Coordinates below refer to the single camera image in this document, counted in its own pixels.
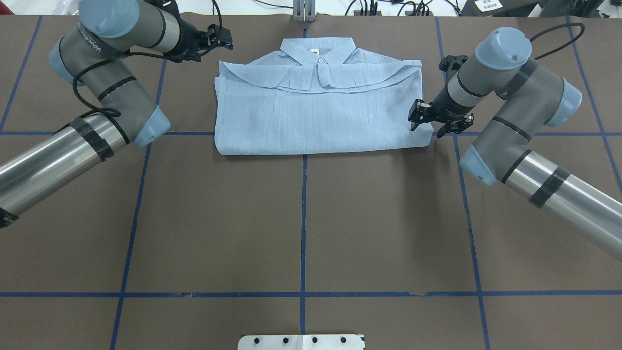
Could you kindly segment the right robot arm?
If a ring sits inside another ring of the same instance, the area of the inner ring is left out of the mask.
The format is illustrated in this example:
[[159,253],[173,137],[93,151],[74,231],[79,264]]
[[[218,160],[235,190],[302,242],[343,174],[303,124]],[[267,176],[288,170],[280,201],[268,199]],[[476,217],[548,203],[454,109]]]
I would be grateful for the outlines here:
[[447,74],[445,85],[432,102],[413,103],[411,130],[438,122],[439,138],[460,134],[473,125],[473,108],[495,93],[504,104],[462,155],[460,167],[488,186],[508,186],[620,260],[620,202],[528,147],[543,126],[566,122],[582,93],[532,58],[531,41],[513,27],[493,30],[472,56],[448,55],[438,68]]

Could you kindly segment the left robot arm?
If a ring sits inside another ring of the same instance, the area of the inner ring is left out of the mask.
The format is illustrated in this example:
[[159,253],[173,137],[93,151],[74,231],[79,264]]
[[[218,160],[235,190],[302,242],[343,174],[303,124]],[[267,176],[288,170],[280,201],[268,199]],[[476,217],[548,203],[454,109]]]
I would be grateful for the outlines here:
[[87,110],[2,165],[2,228],[121,148],[144,148],[169,131],[171,122],[125,59],[200,62],[213,49],[233,48],[221,13],[200,30],[181,17],[175,0],[81,0],[78,15],[49,62]]

